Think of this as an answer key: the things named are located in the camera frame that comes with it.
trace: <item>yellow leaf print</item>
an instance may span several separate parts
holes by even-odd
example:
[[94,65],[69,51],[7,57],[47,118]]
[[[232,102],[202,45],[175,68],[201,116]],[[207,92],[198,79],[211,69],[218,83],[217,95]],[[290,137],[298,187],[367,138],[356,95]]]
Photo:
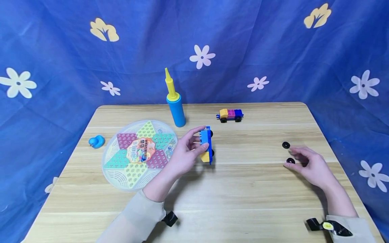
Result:
[[310,29],[320,27],[327,22],[328,16],[331,14],[331,9],[328,9],[328,3],[323,4],[319,9],[314,9],[310,16],[304,19],[305,26]]
[[107,35],[111,42],[119,40],[115,27],[105,24],[100,18],[96,18],[95,22],[91,21],[91,33],[104,41],[107,41]]

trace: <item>circular tray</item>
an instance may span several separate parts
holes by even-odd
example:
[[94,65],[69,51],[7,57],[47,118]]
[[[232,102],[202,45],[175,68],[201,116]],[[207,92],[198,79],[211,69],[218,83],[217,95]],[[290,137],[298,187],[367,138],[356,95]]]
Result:
[[138,191],[162,170],[176,144],[176,134],[163,122],[132,123],[107,144],[102,158],[103,174],[120,190]]

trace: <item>yellow pump nozzle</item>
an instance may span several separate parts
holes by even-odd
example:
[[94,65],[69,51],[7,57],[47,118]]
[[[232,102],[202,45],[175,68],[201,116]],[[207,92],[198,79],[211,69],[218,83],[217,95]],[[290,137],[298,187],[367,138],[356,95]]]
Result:
[[165,68],[165,75],[166,75],[165,82],[166,82],[166,86],[168,86],[168,91],[169,91],[167,95],[167,99],[169,101],[176,101],[179,98],[179,94],[174,89],[173,79],[169,74],[168,68]]

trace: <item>hand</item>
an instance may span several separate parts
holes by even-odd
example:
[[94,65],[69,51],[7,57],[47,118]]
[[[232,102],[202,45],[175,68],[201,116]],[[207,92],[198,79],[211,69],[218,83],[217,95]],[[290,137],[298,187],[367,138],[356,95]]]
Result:
[[284,166],[286,168],[301,174],[307,181],[320,187],[322,190],[339,183],[334,174],[328,168],[323,156],[307,147],[291,148],[290,150],[296,159],[300,161],[305,159],[308,161],[308,164],[306,167],[303,167],[301,164],[285,162]]
[[209,146],[208,143],[203,145],[195,143],[200,142],[200,137],[195,134],[203,129],[205,126],[193,128],[178,140],[173,155],[164,170],[169,171],[175,177],[180,177],[192,169],[196,157],[204,153]]

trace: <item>blue rubber duck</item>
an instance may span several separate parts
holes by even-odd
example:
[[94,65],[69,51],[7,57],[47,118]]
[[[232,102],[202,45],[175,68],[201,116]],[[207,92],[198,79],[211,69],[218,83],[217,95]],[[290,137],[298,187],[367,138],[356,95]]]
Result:
[[97,135],[96,137],[89,139],[89,144],[94,149],[100,148],[101,146],[103,146],[104,143],[105,143],[105,139],[101,135]]

